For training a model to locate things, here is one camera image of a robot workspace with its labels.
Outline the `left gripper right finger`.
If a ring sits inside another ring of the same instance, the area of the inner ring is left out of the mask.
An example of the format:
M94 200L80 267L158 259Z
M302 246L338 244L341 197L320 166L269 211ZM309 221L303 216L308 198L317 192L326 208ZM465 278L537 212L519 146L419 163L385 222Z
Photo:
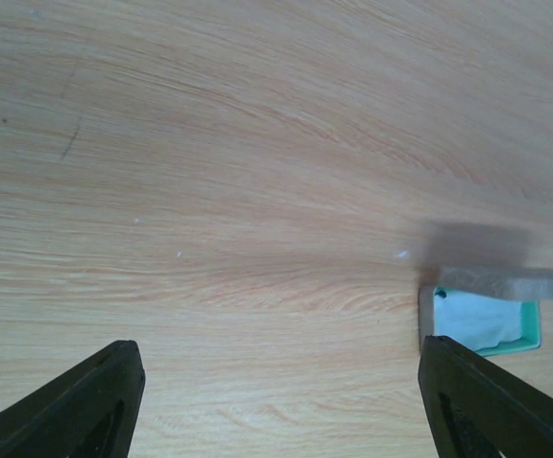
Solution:
M474 351L427 336L418 379L440 457L553 457L553 398Z

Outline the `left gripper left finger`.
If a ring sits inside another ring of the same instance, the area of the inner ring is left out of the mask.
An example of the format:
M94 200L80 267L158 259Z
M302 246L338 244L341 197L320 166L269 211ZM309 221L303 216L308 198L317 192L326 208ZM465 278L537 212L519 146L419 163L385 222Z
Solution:
M134 341L115 341L0 412L0 457L126 457L145 385Z

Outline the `light blue cleaning cloth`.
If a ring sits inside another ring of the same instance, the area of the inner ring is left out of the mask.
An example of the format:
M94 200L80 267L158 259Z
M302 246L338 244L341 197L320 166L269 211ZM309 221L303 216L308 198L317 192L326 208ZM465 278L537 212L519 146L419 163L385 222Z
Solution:
M522 302L439 289L434 294L434 334L478 351L522 336Z

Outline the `grey glasses case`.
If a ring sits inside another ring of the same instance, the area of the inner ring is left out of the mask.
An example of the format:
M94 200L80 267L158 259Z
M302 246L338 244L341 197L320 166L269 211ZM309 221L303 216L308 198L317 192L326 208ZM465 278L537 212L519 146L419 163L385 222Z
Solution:
M511 343L475 351L495 356L535 350L543 340L540 304L553 301L553 269L493 266L443 266L427 276L418 294L419 346L434 334L434 294L457 290L522 302L522 336Z

